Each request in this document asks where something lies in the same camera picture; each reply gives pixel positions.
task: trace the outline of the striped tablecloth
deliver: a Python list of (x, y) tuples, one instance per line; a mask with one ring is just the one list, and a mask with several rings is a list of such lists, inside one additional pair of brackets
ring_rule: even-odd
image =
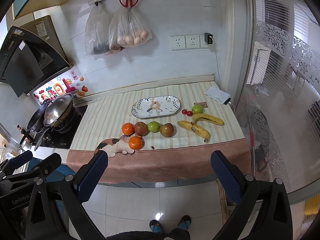
[[(79, 125), (71, 145), (71, 150), (94, 151), (97, 145), (107, 138), (119, 138), (121, 127), (126, 122), (135, 124), (138, 121), (149, 123), (157, 121), (161, 124), (172, 123), (176, 127), (176, 134), (171, 138), (158, 133), (149, 133), (144, 137), (145, 146), (142, 150), (181, 148), (204, 145), (203, 138), (177, 125), (177, 121), (191, 121), (191, 117), (183, 115), (181, 110), (191, 109), (195, 102), (207, 102), (206, 114), (221, 118), (224, 126), (214, 125), (205, 121), (197, 124), (207, 129), (211, 138), (207, 144), (215, 144), (244, 138), (242, 130), (229, 105), (220, 105), (204, 94), (211, 86), (217, 87), (215, 82), (199, 82), (192, 84), (172, 85), (152, 89), (144, 89), (127, 93), (115, 94), (94, 99)], [(181, 107), (174, 115), (138, 119), (131, 114), (132, 105), (142, 98), (173, 95), (179, 98)]]

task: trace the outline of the oval plate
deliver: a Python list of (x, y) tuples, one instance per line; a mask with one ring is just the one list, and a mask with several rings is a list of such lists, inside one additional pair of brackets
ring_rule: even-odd
[(180, 100), (174, 96), (144, 98), (135, 102), (131, 113), (139, 119), (171, 115), (180, 108)]

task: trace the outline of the frying pan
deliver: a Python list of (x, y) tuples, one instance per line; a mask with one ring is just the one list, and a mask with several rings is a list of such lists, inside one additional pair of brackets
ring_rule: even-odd
[(47, 109), (45, 110), (43, 124), (46, 129), (38, 139), (35, 146), (35, 151), (39, 148), (45, 133), (50, 128), (58, 127), (63, 124), (64, 120), (70, 114), (72, 107), (73, 101), (71, 94), (64, 94), (52, 100), (51, 104), (48, 105)]
[(23, 135), (19, 143), (20, 146), (22, 146), (23, 141), (31, 132), (41, 130), (43, 126), (44, 112), (47, 109), (49, 104), (50, 104), (50, 100), (44, 101), (44, 103), (39, 107), (39, 109), (33, 114), (27, 126), (28, 131)]

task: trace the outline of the person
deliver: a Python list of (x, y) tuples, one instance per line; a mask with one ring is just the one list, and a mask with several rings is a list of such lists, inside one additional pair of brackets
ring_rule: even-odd
[(191, 224), (191, 217), (185, 215), (181, 218), (177, 228), (165, 233), (161, 223), (157, 220), (151, 220), (149, 223), (151, 232), (149, 231), (131, 231), (119, 233), (114, 236), (108, 236), (107, 240), (190, 240), (188, 228)]

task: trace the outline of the shoe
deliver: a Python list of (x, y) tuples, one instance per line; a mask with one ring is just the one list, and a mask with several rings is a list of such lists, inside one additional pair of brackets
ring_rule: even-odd
[(177, 228), (181, 228), (183, 230), (188, 230), (190, 224), (191, 224), (191, 217), (188, 215), (185, 215), (181, 218)]
[(163, 233), (163, 229), (161, 227), (161, 224), (158, 220), (151, 220), (149, 223), (150, 229), (152, 230), (153, 233)]

